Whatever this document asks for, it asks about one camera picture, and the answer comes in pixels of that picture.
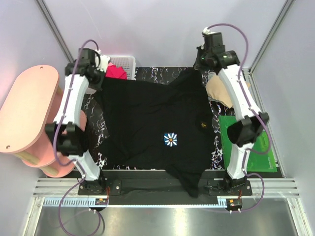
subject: white wall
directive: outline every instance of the white wall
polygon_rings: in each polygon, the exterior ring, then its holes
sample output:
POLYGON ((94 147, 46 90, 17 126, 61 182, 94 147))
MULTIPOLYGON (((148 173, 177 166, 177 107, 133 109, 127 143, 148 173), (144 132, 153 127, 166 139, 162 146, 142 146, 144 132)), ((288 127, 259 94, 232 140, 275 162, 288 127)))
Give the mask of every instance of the white wall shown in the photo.
MULTIPOLYGON (((240 27, 253 62, 285 0, 45 0, 70 51, 95 39, 108 55, 132 55, 137 66, 192 66, 202 30, 216 23, 240 27)), ((241 35, 221 31, 228 50, 243 58, 241 35)))
POLYGON ((296 1, 254 71, 287 177, 315 233, 315 1, 296 1))
MULTIPOLYGON (((67 61, 35 1, 1 0, 0 32, 0 107, 27 68, 49 64, 63 74, 67 61)), ((0 163, 0 234, 19 236, 40 172, 12 155, 0 153, 0 163)))

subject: black t-shirt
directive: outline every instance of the black t-shirt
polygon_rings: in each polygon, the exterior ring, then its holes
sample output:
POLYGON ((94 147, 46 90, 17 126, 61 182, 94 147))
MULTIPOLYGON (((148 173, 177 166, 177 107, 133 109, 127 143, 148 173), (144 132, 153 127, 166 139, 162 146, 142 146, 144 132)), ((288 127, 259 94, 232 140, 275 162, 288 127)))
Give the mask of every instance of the black t-shirt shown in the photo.
POLYGON ((168 85, 105 78, 95 99, 110 135, 100 146, 108 162, 164 169, 198 196, 215 151, 213 114, 199 71, 187 69, 168 85))

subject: white plastic basket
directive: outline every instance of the white plastic basket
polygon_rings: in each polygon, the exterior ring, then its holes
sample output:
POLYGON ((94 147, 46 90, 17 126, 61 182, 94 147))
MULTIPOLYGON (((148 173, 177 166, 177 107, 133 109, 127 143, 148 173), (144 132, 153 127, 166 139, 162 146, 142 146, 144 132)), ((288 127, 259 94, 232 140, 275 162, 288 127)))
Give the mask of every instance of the white plastic basket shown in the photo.
POLYGON ((124 69, 129 80, 135 80, 136 59, 133 56, 108 56, 111 63, 124 69))

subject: beige cloth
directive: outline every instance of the beige cloth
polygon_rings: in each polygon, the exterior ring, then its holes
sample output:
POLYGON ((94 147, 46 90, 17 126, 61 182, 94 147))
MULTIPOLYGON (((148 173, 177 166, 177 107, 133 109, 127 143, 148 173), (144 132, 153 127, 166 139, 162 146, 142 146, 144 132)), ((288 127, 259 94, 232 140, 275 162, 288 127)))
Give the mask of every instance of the beige cloth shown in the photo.
MULTIPOLYGON (((251 84, 249 82, 246 82, 247 87, 250 87, 251 84)), ((206 90, 208 96, 217 102, 222 103, 228 108, 233 107, 231 98, 224 86, 224 83, 221 81, 220 77, 218 75, 212 76, 206 85, 206 90)))

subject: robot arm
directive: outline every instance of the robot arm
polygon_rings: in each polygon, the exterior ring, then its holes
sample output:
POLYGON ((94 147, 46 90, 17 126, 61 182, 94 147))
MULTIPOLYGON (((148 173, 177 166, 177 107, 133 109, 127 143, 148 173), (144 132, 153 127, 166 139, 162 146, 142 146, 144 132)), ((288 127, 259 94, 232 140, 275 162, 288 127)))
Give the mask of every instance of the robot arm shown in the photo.
POLYGON ((74 62, 67 65, 65 68, 65 89, 60 109, 54 122, 45 126, 45 131, 53 143, 57 125, 64 116, 57 137, 57 151, 68 156, 69 160, 73 160, 82 177, 85 177, 84 189, 93 189, 93 192, 104 190, 106 183, 102 171, 95 164, 88 150, 88 139, 79 127, 80 112, 87 89, 101 89, 109 61, 110 58, 101 55, 100 51, 84 48, 78 67, 74 72, 73 84, 71 84, 71 76, 74 62))
POLYGON ((267 113, 262 113, 254 102, 243 75, 238 80, 240 62, 234 51, 225 51, 222 34, 203 31, 204 45, 197 47, 198 54, 195 69, 211 68, 224 83, 230 95, 237 122, 228 127, 227 134, 232 145, 230 164, 226 170, 225 187, 227 189, 242 187, 246 183, 246 170, 251 149, 261 134, 263 127, 253 112, 258 114, 266 124, 269 120, 267 113))

